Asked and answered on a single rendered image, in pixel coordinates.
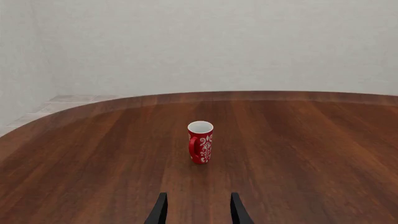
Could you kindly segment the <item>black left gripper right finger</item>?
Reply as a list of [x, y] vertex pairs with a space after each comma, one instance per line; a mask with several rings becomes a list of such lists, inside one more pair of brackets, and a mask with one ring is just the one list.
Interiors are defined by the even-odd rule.
[[233, 224], [254, 224], [236, 192], [231, 194], [230, 210]]

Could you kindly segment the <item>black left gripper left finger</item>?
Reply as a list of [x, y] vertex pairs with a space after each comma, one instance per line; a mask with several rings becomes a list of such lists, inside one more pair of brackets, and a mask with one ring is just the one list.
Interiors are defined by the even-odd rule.
[[165, 224], [167, 219], [167, 193], [161, 192], [144, 224]]

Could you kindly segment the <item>red mug with white pattern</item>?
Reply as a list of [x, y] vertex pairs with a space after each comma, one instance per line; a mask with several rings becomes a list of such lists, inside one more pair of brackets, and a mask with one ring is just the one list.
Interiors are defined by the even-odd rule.
[[192, 162], [207, 164], [211, 158], [213, 125], [207, 121], [194, 121], [187, 126], [188, 151]]

